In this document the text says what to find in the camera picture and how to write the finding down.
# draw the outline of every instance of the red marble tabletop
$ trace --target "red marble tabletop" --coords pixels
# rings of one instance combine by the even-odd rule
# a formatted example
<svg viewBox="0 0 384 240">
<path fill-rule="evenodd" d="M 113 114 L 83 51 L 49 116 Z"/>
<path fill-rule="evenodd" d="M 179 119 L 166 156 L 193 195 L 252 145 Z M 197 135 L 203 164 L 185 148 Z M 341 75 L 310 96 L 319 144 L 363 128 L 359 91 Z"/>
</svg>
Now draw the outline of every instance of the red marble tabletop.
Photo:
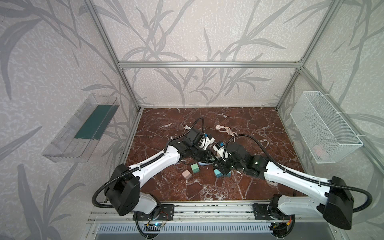
<svg viewBox="0 0 384 240">
<path fill-rule="evenodd" d="M 250 134 L 279 163 L 302 171 L 287 133 L 275 108 L 145 108 L 134 137 L 126 164 L 134 164 L 164 148 L 167 139 L 185 132 L 198 117 L 205 119 L 205 132 L 216 141 L 227 141 L 230 136 L 215 129 L 216 125 L 230 127 L 232 132 Z M 201 127 L 199 121 L 195 127 Z M 250 154 L 263 154 L 251 139 L 239 137 Z M 293 189 L 273 182 L 256 179 L 232 170 L 231 177 L 216 178 L 212 166 L 199 166 L 200 172 L 188 180 L 182 173 L 193 159 L 184 159 L 170 166 L 144 184 L 141 191 L 153 194 L 159 201 L 188 200 L 267 200 L 273 194 L 293 194 Z"/>
</svg>

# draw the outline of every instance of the white cord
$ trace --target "white cord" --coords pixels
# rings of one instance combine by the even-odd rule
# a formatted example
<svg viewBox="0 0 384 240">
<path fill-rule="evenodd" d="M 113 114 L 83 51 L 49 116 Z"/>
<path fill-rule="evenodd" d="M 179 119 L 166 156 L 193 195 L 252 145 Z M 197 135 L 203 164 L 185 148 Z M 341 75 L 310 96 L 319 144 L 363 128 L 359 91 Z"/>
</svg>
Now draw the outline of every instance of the white cord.
<svg viewBox="0 0 384 240">
<path fill-rule="evenodd" d="M 219 132 L 226 132 L 226 133 L 228 133 L 228 135 L 231 135 L 231 136 L 234 136 L 235 134 L 237 135 L 237 133 L 232 132 L 229 127 L 216 125 L 216 130 L 218 130 Z"/>
</svg>

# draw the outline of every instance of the pink block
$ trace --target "pink block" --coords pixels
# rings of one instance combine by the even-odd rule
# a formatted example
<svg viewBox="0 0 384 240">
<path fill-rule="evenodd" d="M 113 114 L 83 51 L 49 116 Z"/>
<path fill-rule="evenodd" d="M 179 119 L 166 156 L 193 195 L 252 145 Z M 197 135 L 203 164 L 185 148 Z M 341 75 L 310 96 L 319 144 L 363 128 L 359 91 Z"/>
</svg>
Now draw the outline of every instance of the pink block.
<svg viewBox="0 0 384 240">
<path fill-rule="evenodd" d="M 185 170 L 184 172 L 183 172 L 183 177 L 185 178 L 185 179 L 190 179 L 191 178 L 191 176 L 192 176 L 192 174 L 188 171 L 188 170 Z"/>
</svg>

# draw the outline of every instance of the mesh basket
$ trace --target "mesh basket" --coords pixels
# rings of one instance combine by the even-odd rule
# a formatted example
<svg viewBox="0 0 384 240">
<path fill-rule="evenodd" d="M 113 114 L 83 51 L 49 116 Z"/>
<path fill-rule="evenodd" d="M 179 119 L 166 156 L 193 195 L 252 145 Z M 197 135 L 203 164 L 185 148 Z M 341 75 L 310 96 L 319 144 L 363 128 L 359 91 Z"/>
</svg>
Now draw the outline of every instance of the mesh basket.
<svg viewBox="0 0 384 240">
<path fill-rule="evenodd" d="M 303 92 L 291 117 L 317 163 L 338 162 L 362 146 L 360 138 L 321 92 Z"/>
</svg>

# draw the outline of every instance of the wall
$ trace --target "wall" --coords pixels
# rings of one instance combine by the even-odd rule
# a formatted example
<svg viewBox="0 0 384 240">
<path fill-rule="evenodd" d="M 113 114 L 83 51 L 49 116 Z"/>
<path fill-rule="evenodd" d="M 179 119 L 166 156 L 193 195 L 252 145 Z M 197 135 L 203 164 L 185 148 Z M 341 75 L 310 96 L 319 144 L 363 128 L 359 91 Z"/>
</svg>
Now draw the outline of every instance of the wall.
<svg viewBox="0 0 384 240">
<path fill-rule="evenodd" d="M 298 61 L 331 1 L 94 2 L 119 61 Z M 292 72 L 125 69 L 143 106 L 275 106 Z"/>
<path fill-rule="evenodd" d="M 384 1 L 345 0 L 315 48 L 306 68 L 383 153 Z M 303 91 L 314 91 L 299 77 L 279 109 L 287 133 L 306 172 L 336 175 L 347 185 L 367 189 L 374 198 L 370 207 L 353 215 L 351 240 L 378 240 L 384 235 L 384 179 L 361 149 L 333 164 L 317 164 L 289 113 Z M 355 205 L 365 201 L 356 194 Z"/>
<path fill-rule="evenodd" d="M 78 239 L 136 115 L 81 4 L 0 2 L 0 239 Z M 90 93 L 120 107 L 87 163 L 41 155 Z"/>
</svg>

